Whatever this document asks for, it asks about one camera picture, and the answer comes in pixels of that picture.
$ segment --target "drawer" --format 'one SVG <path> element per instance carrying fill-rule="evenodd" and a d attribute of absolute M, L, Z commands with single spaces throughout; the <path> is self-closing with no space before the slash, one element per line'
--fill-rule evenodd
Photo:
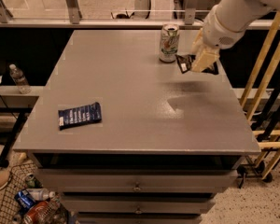
<path fill-rule="evenodd" d="M 38 169 L 45 187 L 59 192 L 223 192 L 237 178 L 232 171 L 88 171 Z"/>
<path fill-rule="evenodd" d="M 122 214 L 203 214 L 215 204 L 205 198 L 188 198 L 187 194 L 154 194 L 108 196 L 83 193 L 80 196 L 62 195 L 62 204 L 70 212 L 122 213 Z"/>
<path fill-rule="evenodd" d="M 78 214 L 80 224 L 199 224 L 202 218 L 189 215 Z"/>

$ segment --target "cabinet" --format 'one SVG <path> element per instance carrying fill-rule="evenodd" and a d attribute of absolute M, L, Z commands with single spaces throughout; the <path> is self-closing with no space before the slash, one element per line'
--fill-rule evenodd
<path fill-rule="evenodd" d="M 181 31 L 180 52 L 195 34 Z M 159 61 L 159 40 L 74 31 L 14 146 L 80 223 L 199 223 L 259 153 L 224 70 L 182 75 Z M 101 123 L 59 131 L 59 109 L 94 102 Z"/>

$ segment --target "bottle cap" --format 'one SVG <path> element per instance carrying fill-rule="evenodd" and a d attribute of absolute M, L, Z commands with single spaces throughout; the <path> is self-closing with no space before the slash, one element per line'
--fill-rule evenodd
<path fill-rule="evenodd" d="M 9 65 L 9 68 L 10 68 L 11 70 L 13 70 L 13 69 L 16 69 L 17 66 L 13 63 L 13 64 L 10 64 L 10 65 Z"/>
<path fill-rule="evenodd" d="M 55 196 L 56 196 L 55 191 L 49 192 L 49 197 L 50 197 L 50 198 L 53 198 L 53 197 L 55 197 Z"/>

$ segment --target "black packet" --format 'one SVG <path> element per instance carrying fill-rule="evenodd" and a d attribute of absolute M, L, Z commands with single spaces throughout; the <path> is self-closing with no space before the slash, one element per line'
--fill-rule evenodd
<path fill-rule="evenodd" d="M 58 110 L 58 116 L 60 130 L 97 123 L 102 120 L 101 105 L 95 102 L 92 105 Z"/>
<path fill-rule="evenodd" d="M 185 74 L 191 70 L 195 58 L 196 58 L 195 55 L 184 55 L 184 56 L 176 55 L 177 64 L 182 74 Z M 210 67 L 204 69 L 203 73 L 218 75 L 217 64 L 213 63 Z"/>

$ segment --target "concrete floor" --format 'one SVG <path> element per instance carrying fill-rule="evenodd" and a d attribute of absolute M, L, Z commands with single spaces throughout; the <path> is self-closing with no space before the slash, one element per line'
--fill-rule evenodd
<path fill-rule="evenodd" d="M 151 19 L 164 19 L 171 16 L 173 0 L 152 0 L 152 7 L 157 11 Z M 11 7 L 15 18 L 67 18 L 64 0 L 5 0 Z M 78 0 L 82 15 L 87 19 L 109 19 L 110 12 L 133 10 L 133 0 Z M 18 163 L 19 154 L 10 152 L 8 169 Z M 247 180 L 242 189 L 235 182 L 224 193 L 215 197 L 216 205 L 203 215 L 202 224 L 231 223 L 280 223 L 280 164 L 273 170 L 273 182 L 264 183 L 261 180 Z M 0 191 L 0 205 L 4 191 Z"/>

